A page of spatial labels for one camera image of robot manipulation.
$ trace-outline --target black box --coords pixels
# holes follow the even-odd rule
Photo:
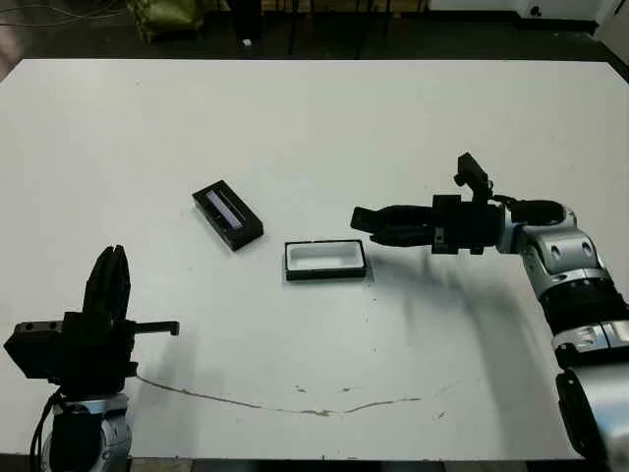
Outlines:
[[[201,211],[232,251],[263,234],[262,222],[223,181],[193,193]]]

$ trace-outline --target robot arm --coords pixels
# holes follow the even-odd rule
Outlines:
[[[468,153],[459,157],[454,180],[473,190],[471,202],[435,195],[432,207],[356,207],[351,226],[376,243],[430,245],[433,254],[482,254],[490,246],[519,254],[554,336],[570,442],[586,458],[629,470],[629,309],[594,243],[569,208],[494,195]]]
[[[131,281],[122,246],[105,248],[87,280],[83,310],[63,321],[16,325],[4,347],[29,379],[60,385],[46,406],[30,445],[31,471],[114,472],[126,469],[131,430],[125,421],[125,378],[135,335],[179,333],[178,322],[127,320]],[[41,449],[42,426],[54,412]]]

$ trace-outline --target crack on table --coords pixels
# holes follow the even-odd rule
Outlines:
[[[151,386],[154,386],[156,388],[160,388],[162,390],[172,391],[172,392],[175,392],[175,393],[181,393],[183,395],[192,396],[192,397],[196,397],[196,398],[204,398],[204,399],[207,399],[207,400],[218,401],[220,403],[228,403],[230,405],[243,406],[245,408],[252,408],[252,409],[255,409],[255,410],[274,411],[274,412],[277,412],[277,413],[290,413],[290,414],[298,414],[298,415],[314,415],[314,416],[325,417],[325,418],[327,418],[327,417],[329,417],[331,415],[350,415],[352,413],[356,413],[356,412],[361,411],[361,410],[365,410],[365,409],[368,409],[368,408],[374,408],[374,407],[378,407],[378,406],[394,405],[396,403],[406,403],[406,402],[413,402],[413,401],[421,401],[422,400],[422,398],[420,396],[405,396],[405,397],[402,397],[402,398],[397,398],[395,400],[372,401],[370,403],[360,404],[360,405],[355,406],[354,408],[350,408],[348,410],[329,410],[329,409],[294,410],[294,409],[289,409],[289,408],[275,408],[275,407],[272,407],[272,406],[266,406],[266,405],[258,404],[258,403],[248,403],[246,401],[234,400],[234,399],[231,399],[231,398],[226,398],[224,396],[208,395],[206,393],[198,393],[196,391],[187,390],[185,388],[176,388],[174,386],[166,385],[164,383],[158,383],[158,382],[155,382],[155,381],[150,381],[149,379],[145,379],[144,377],[141,377],[141,376],[138,376],[138,375],[136,375],[136,379],[138,379],[141,382],[144,382],[145,384],[149,384]]]

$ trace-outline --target green bag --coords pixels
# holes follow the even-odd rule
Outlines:
[[[193,30],[203,24],[202,0],[127,0],[140,36],[151,42],[157,35]]]

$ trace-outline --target white table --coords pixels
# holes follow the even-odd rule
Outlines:
[[[519,258],[381,248],[349,219],[459,192],[468,150],[499,192],[573,207],[628,295],[627,130],[603,63],[24,61],[0,83],[0,338],[79,309],[120,243],[129,318],[181,322],[138,336],[139,373],[263,405],[129,379],[134,456],[575,457]],[[237,253],[191,198],[221,178],[264,223]],[[370,277],[284,281],[285,241],[355,237]],[[25,452],[53,386],[2,359],[0,450]]]

